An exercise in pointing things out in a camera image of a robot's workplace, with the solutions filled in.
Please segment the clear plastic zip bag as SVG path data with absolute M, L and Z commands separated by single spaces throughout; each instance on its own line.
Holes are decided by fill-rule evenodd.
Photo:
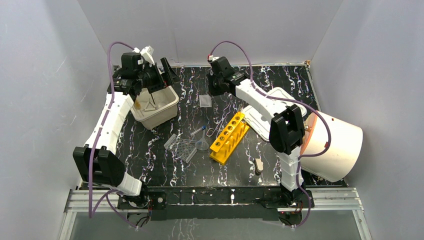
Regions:
M 212 107 L 212 97 L 208 94 L 199 95 L 199 106 L 201 108 Z

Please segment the clear plastic funnel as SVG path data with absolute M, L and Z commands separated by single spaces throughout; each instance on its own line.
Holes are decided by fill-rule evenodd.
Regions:
M 207 140 L 206 140 L 206 131 L 204 130 L 202 132 L 202 137 L 200 140 L 198 140 L 195 143 L 195 148 L 199 151 L 206 151 L 208 150 L 210 147 L 210 145 L 208 144 Z

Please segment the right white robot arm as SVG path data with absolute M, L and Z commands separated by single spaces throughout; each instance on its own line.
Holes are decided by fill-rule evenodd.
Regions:
M 298 188 L 302 185 L 300 173 L 300 150 L 305 135 L 301 108 L 289 104 L 288 100 L 276 100 L 266 94 L 246 73 L 236 71 L 224 56 L 207 58 L 211 66 L 208 75 L 209 94 L 219 96 L 224 93 L 245 101 L 262 115 L 270 124 L 269 142 L 277 151 L 281 177 L 282 202 L 295 207 L 302 199 Z

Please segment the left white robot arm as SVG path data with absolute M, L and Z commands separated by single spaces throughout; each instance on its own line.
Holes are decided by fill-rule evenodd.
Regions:
M 149 53 L 126 52 L 121 66 L 112 72 L 113 83 L 90 137 L 83 146 L 75 147 L 72 156 L 84 182 L 106 186 L 130 196 L 137 208 L 149 203 L 141 180 L 127 173 L 116 156 L 121 130 L 128 114 L 147 130 L 177 115 L 178 96 L 173 84 L 180 81 L 168 59 L 160 60 L 163 69 L 152 61 Z

